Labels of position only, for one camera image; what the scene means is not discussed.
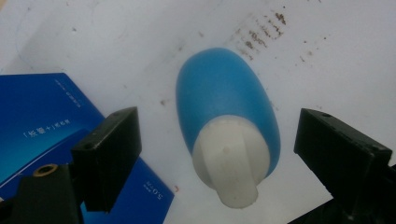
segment bottle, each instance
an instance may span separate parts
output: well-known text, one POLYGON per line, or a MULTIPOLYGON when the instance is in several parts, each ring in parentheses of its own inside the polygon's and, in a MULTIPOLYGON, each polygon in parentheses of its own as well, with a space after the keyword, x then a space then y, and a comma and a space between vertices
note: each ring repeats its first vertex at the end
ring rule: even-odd
POLYGON ((232 51, 207 49, 182 66, 176 94, 195 172, 225 205, 253 204, 280 152, 276 117, 259 79, 232 51))

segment white bottle cap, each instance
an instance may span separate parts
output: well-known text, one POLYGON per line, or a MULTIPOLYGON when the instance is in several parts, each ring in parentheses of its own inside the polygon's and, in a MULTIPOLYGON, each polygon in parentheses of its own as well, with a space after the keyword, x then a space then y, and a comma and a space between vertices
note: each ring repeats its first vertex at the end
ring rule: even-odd
POLYGON ((194 144, 195 172, 231 208, 256 202, 256 186, 265 178, 270 154, 257 127, 237 116, 210 120, 194 144))

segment blue cardboard box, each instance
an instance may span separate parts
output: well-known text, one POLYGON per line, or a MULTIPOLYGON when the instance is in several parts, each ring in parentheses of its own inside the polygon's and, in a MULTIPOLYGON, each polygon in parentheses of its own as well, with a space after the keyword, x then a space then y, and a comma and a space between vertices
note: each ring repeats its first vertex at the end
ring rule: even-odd
MULTIPOLYGON (((0 201, 24 175, 72 160, 70 149, 104 117, 66 74, 0 76, 0 201)), ((85 223, 163 223, 174 194, 138 159, 110 214, 85 223)))

